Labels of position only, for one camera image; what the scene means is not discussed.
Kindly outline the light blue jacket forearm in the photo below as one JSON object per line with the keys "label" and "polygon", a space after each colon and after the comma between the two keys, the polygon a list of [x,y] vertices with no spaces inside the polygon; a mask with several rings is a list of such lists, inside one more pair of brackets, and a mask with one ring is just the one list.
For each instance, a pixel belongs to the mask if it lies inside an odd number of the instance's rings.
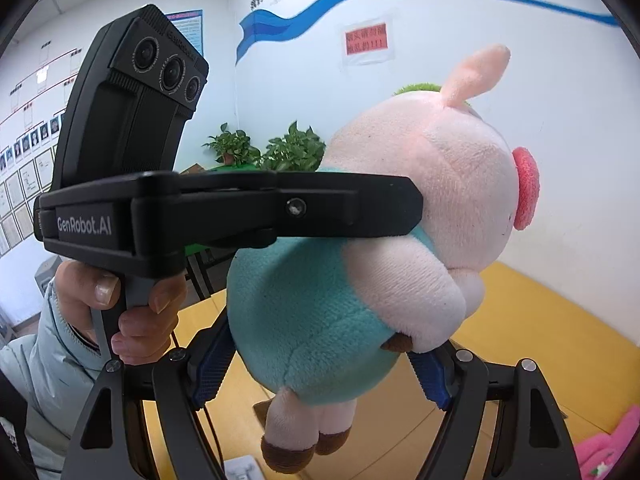
{"label": "light blue jacket forearm", "polygon": [[40,479],[61,477],[70,439],[103,367],[99,347],[65,321],[53,284],[38,332],[1,349],[1,371],[27,403],[26,438]]}

